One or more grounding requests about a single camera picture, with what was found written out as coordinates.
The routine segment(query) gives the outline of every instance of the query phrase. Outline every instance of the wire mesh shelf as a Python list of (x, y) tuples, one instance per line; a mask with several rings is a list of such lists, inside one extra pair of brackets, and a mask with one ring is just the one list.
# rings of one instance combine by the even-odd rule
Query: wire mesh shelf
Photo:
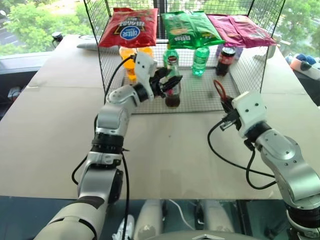
[[(157, 45), (151, 47), (158, 67), (163, 67), (163, 55), (167, 46), (166, 33), (161, 14), (173, 11), (204, 10), (207, 14), (247, 15), (272, 36), (278, 23), (285, 0), (84, 0), (91, 27), (99, 43), (101, 36), (113, 14), (113, 8), (127, 7), (134, 10), (158, 8)], [(216, 76), (217, 46), (210, 47), (210, 56), (206, 71), (201, 77), (193, 76), (194, 50), (177, 49), (179, 54), (179, 72), (181, 81), (180, 106), (170, 109), (165, 101), (156, 98), (153, 102), (143, 102), (136, 110), (138, 114), (149, 113), (186, 113), (222, 110), (219, 95), (213, 80), (221, 81), (231, 97), (245, 91), (261, 91), (267, 61), (267, 47), (244, 48), (239, 60), (235, 61), (225, 77)], [(102, 84), (104, 90), (115, 68), (121, 62), (117, 46), (98, 48)], [(111, 90), (123, 84), (129, 84), (125, 70), (121, 68), (115, 75)]]

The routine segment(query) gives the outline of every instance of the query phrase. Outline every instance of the orange juice bottle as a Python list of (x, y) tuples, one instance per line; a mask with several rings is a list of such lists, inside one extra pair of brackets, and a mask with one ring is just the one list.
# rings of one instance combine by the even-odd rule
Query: orange juice bottle
[[(120, 47), (119, 54), (122, 57), (122, 60), (125, 60), (126, 58), (130, 57), (130, 55), (136, 54), (137, 51), (135, 48), (127, 48), (127, 47)], [(137, 78), (135, 74), (135, 62), (132, 59), (129, 59), (123, 64), (126, 75), (128, 76), (130, 82), (135, 83)]]
[(149, 46), (138, 48), (138, 52), (143, 52), (145, 54), (150, 55), (151, 57), (154, 57), (154, 52), (152, 51), (152, 48)]

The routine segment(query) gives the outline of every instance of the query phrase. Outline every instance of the green soda bottle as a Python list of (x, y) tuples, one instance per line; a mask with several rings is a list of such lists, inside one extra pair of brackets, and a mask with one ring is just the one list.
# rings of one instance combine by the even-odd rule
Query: green soda bottle
[(178, 55), (177, 51), (175, 49), (170, 49), (169, 44), (166, 47), (167, 47), (167, 50), (163, 54), (163, 66), (165, 68), (168, 67), (168, 58), (170, 56), (174, 56), (177, 58), (177, 65), (178, 65), (179, 64), (179, 55)]
[(199, 47), (194, 51), (192, 74), (195, 76), (202, 76), (206, 70), (206, 63), (208, 61), (210, 50), (207, 46)]

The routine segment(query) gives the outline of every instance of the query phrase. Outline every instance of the beige tabletop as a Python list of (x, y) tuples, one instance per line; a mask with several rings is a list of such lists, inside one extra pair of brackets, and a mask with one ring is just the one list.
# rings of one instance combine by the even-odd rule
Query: beige tabletop
[[(97, 53), (64, 38), (0, 122), (0, 195), (76, 198), (71, 173), (91, 147), (103, 104)], [(320, 174), (320, 111), (277, 50), (262, 89), (268, 123), (301, 146)], [(207, 133), (222, 112), (133, 115), (124, 147), (132, 199), (278, 199), (276, 186), (254, 190), (245, 172), (217, 158)], [(249, 150), (234, 128), (212, 134), (226, 158), (247, 165)], [(257, 156), (253, 167), (271, 173)], [(251, 174), (256, 185), (271, 179)]]

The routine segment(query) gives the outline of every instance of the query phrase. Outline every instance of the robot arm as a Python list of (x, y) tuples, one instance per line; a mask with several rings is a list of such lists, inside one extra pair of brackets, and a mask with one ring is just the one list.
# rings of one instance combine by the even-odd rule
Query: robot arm
[(108, 205), (120, 197), (123, 172), (117, 166), (121, 164), (131, 114), (141, 102), (164, 97), (182, 78), (174, 76), (162, 84), (160, 79), (169, 71), (166, 68), (156, 71), (156, 67), (153, 58), (138, 52), (134, 69), (138, 83), (122, 86), (107, 96), (98, 113), (92, 148), (78, 184), (78, 199), (62, 208), (35, 240), (99, 239)]
[(222, 129), (238, 121), (239, 135), (254, 143), (263, 162), (273, 171), (288, 220), (298, 237), (319, 239), (320, 178), (303, 159), (298, 143), (266, 123), (266, 107), (258, 92), (236, 97), (232, 107), (235, 117)]

